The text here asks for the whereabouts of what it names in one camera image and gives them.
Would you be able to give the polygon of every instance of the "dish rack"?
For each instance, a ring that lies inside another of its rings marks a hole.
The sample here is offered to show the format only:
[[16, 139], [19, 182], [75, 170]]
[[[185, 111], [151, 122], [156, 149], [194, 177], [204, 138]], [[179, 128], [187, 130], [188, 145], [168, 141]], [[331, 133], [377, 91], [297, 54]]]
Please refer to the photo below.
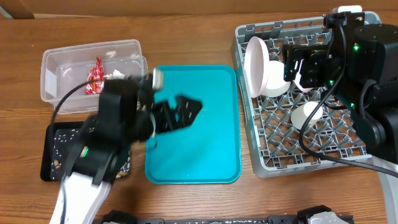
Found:
[[[365, 24], [380, 24], [374, 12], [365, 12]], [[283, 44], [327, 44], [330, 31], [323, 28], [323, 17], [292, 19], [242, 25], [236, 28], [232, 47], [234, 69], [242, 94], [245, 130], [254, 173], [258, 177], [274, 177], [343, 166], [309, 156], [299, 144], [299, 131], [290, 122], [290, 115], [308, 101], [320, 101], [325, 88], [302, 93], [292, 82], [282, 96], [251, 98], [246, 72], [243, 69], [246, 47], [251, 37], [265, 41], [270, 60], [283, 61]], [[329, 104], [339, 102], [329, 97]], [[359, 162], [371, 163], [364, 143], [355, 134], [348, 110], [333, 111], [323, 107], [321, 119], [305, 130], [305, 144], [314, 151]]]

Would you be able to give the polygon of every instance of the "red snack bag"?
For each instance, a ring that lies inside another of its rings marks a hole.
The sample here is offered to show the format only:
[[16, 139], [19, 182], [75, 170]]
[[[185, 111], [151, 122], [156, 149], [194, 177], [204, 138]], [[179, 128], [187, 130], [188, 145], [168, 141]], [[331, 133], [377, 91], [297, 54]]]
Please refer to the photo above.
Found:
[[102, 81], [87, 84], [86, 95], [101, 93], [104, 82], [103, 81], [104, 76], [105, 74], [104, 74], [104, 67], [102, 66], [102, 59], [97, 58], [97, 63], [95, 64], [93, 69], [91, 69], [91, 71], [88, 73], [87, 81], [99, 80], [99, 79]]

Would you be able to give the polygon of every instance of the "turquoise tray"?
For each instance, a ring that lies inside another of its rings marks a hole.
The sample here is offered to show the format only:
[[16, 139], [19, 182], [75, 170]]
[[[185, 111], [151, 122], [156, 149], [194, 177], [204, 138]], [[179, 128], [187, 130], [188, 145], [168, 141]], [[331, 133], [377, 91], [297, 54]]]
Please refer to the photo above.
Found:
[[146, 142], [145, 173], [155, 184], [227, 184], [241, 175], [236, 74], [227, 65], [160, 66], [155, 102], [184, 95], [203, 104], [193, 124]]

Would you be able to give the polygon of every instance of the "green led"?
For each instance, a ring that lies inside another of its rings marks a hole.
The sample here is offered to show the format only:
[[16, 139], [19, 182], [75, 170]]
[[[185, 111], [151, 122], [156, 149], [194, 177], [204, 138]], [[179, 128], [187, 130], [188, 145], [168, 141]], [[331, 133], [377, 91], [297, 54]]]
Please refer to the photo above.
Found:
[[83, 157], [86, 157], [86, 155], [87, 155], [87, 152], [88, 152], [88, 147], [86, 148], [86, 151], [85, 151], [85, 154], [83, 155]]

